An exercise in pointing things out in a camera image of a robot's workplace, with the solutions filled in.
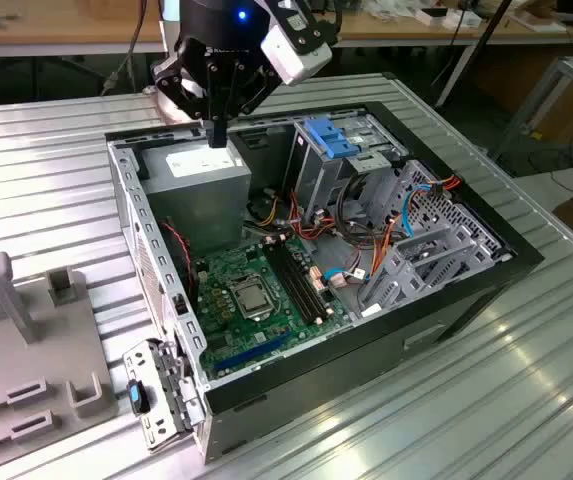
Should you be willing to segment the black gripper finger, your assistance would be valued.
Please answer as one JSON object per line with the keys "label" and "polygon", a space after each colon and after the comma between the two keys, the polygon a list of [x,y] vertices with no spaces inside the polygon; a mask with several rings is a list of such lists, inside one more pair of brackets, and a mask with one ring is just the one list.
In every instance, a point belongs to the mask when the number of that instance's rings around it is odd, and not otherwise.
{"label": "black gripper finger", "polygon": [[217,146],[227,144],[228,124],[240,114],[249,115],[279,86],[279,75],[268,62],[252,69],[249,64],[236,62],[230,85],[223,89],[223,100],[217,118]]}
{"label": "black gripper finger", "polygon": [[217,146],[217,118],[212,118],[210,100],[207,90],[201,87],[184,67],[177,52],[170,53],[164,60],[152,67],[152,77],[158,95],[164,97],[162,108],[167,115],[170,105],[192,120],[197,120],[205,129],[210,147]]}

